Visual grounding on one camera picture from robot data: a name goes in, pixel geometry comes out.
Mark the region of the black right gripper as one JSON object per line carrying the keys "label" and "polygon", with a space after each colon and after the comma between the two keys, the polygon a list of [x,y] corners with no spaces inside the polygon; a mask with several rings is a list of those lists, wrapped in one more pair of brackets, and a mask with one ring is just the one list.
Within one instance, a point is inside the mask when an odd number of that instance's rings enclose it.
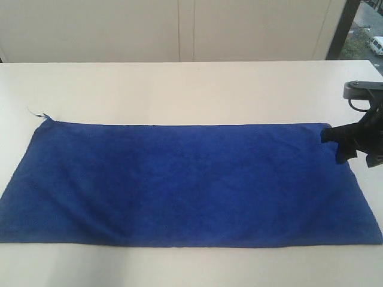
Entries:
{"label": "black right gripper", "polygon": [[357,157],[357,151],[366,156],[368,167],[382,164],[382,101],[372,104],[368,110],[349,106],[365,115],[357,124],[327,127],[320,133],[321,143],[335,142],[335,160],[349,160]]}

